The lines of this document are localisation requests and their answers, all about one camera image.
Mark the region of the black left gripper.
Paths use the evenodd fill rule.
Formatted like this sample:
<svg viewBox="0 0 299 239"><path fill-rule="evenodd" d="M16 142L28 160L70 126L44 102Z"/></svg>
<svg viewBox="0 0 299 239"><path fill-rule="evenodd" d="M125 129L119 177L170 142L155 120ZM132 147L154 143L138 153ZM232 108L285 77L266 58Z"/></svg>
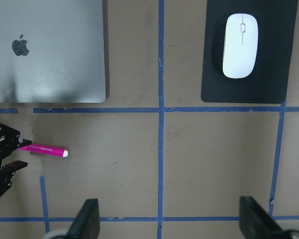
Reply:
<svg viewBox="0 0 299 239"><path fill-rule="evenodd" d="M11 179L16 171L28 166L27 162L14 161L2 166L2 161L16 149L32 144L31 140L20 138L20 131L0 123L0 197L11 188Z"/></svg>

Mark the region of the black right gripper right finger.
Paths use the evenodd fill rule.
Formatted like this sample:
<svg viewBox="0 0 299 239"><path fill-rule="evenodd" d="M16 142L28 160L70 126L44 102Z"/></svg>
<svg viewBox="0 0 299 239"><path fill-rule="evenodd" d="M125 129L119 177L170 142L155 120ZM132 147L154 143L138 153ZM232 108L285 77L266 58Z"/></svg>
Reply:
<svg viewBox="0 0 299 239"><path fill-rule="evenodd" d="M245 239L283 239L284 231L251 196L239 201L239 228Z"/></svg>

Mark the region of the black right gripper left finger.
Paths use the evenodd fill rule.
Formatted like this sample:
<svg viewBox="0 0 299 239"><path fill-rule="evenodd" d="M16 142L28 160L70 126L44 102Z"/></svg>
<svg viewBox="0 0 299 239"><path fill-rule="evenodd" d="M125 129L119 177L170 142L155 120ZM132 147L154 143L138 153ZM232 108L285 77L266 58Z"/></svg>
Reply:
<svg viewBox="0 0 299 239"><path fill-rule="evenodd" d="M97 239L100 233L98 199L87 199L66 234L67 239Z"/></svg>

